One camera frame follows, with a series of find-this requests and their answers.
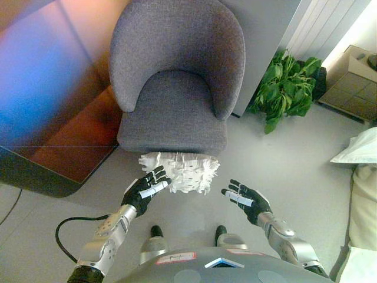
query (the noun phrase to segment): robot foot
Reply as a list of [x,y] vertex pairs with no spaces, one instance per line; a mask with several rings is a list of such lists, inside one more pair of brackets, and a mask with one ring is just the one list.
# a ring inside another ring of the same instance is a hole
[[154,225],[152,228],[151,228],[151,237],[156,237],[156,236],[160,236],[160,237],[163,237],[163,231],[161,230],[161,228],[158,226],[158,225]]
[[227,231],[226,231],[225,226],[220,225],[220,226],[217,227],[216,234],[214,236],[214,245],[215,246],[217,246],[217,239],[219,238],[219,236],[222,235],[222,234],[226,234],[226,233],[227,233]]

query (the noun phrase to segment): black cable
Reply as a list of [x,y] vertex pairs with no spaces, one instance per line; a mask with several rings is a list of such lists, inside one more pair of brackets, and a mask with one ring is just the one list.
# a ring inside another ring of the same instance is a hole
[[67,219],[64,219],[62,222],[60,222],[59,223],[59,225],[57,226],[57,229],[55,230],[55,240],[56,240],[56,242],[57,242],[57,244],[58,244],[58,246],[59,246],[59,248],[70,258],[70,259],[72,259],[72,261],[74,261],[75,262],[75,264],[77,263],[77,259],[73,256],[73,255],[71,255],[71,253],[70,252],[68,252],[67,250],[66,250],[66,248],[63,246],[63,244],[60,242],[60,239],[59,239],[59,229],[60,229],[60,227],[64,224],[64,223],[66,223],[66,222],[68,222],[68,221],[72,221],[72,220],[86,220],[86,221],[97,221],[97,220],[104,220],[104,219],[107,219],[109,217],[109,215],[108,214],[106,214],[106,215],[102,215],[102,216],[100,216],[100,217],[96,217],[96,218],[94,218],[94,217],[71,217],[71,218],[67,218]]
[[0,222],[0,225],[4,223],[4,221],[8,218],[9,214],[11,214],[13,208],[16,206],[16,204],[18,203],[18,200],[19,200],[19,197],[21,196],[21,193],[22,193],[22,189],[19,190],[19,194],[18,194],[18,197],[16,199],[16,201],[14,202],[12,208],[8,211],[8,213],[5,215],[4,219],[1,220]]

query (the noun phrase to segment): gray armchair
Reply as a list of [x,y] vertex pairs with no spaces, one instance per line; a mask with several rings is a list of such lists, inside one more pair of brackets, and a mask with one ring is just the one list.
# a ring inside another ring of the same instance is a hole
[[218,0],[133,0],[110,49],[110,79],[124,113],[120,146],[217,156],[241,88],[242,29]]

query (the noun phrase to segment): robot forearm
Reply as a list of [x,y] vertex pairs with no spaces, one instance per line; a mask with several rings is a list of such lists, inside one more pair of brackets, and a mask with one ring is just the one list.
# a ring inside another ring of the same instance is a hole
[[125,240],[136,208],[122,205],[98,227],[92,241],[87,243],[68,282],[101,282],[113,265],[118,248]]
[[285,221],[275,218],[271,212],[263,212],[258,215],[257,224],[282,260],[328,278],[313,247],[297,237]]

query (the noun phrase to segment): white pillow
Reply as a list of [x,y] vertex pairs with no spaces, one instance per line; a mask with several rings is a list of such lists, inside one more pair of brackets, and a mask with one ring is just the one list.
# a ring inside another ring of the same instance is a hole
[[353,173],[349,221],[351,245],[377,251],[377,167],[359,165]]
[[349,146],[330,162],[377,163],[377,127],[351,138]]
[[143,171],[151,172],[163,165],[166,176],[172,180],[170,192],[188,193],[196,190],[209,193],[212,178],[216,176],[219,161],[209,155],[195,153],[152,152],[142,155],[139,163]]
[[336,283],[372,283],[377,278],[377,252],[349,247],[345,263],[342,265]]

